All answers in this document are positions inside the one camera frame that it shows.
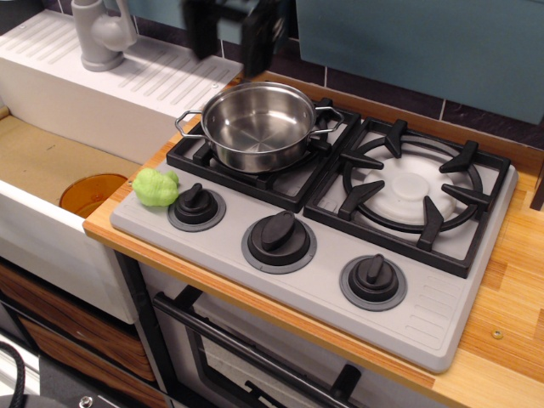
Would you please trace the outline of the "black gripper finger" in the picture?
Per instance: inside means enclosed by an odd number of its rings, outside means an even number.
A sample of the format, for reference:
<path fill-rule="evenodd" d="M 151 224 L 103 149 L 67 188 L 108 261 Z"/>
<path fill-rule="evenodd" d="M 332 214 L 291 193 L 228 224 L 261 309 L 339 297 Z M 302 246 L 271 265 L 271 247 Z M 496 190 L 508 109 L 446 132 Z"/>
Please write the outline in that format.
<path fill-rule="evenodd" d="M 282 31 L 281 1 L 259 1 L 242 23 L 241 59 L 246 78 L 270 68 Z"/>
<path fill-rule="evenodd" d="M 183 1 L 188 41 L 199 60 L 218 52 L 218 16 L 215 1 Z"/>

